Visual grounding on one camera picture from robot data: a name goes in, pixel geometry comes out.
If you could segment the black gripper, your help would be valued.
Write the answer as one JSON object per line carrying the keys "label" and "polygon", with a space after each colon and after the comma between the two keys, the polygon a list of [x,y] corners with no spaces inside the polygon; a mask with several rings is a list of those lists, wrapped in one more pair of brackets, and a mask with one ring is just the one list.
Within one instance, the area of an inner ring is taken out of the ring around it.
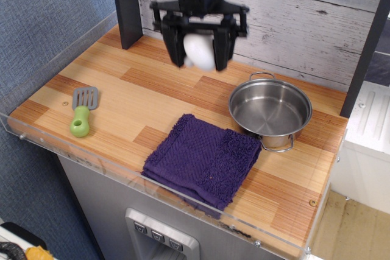
{"label": "black gripper", "polygon": [[[173,64],[181,67],[184,64],[185,50],[183,39],[186,34],[188,18],[203,18],[206,15],[224,15],[226,17],[238,14],[239,25],[235,27],[238,36],[247,35],[246,15],[249,8],[245,5],[231,4],[225,0],[173,0],[150,4],[153,10],[153,26],[162,32],[163,40]],[[160,12],[169,15],[161,20]],[[219,28],[213,31],[214,60],[217,71],[223,71],[232,58],[236,33],[229,28]]]}

